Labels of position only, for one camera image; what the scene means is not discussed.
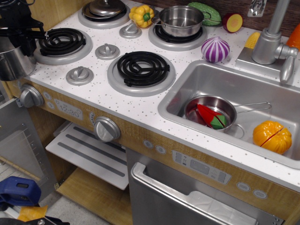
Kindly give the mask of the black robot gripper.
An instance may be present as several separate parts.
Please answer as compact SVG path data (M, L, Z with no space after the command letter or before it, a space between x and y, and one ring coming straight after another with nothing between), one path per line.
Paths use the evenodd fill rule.
M43 23L31 17L29 6L25 0L0 1L0 34L13 35L0 37L0 50L10 51L22 49L24 55L32 56L37 48L36 39L47 39L48 33Z

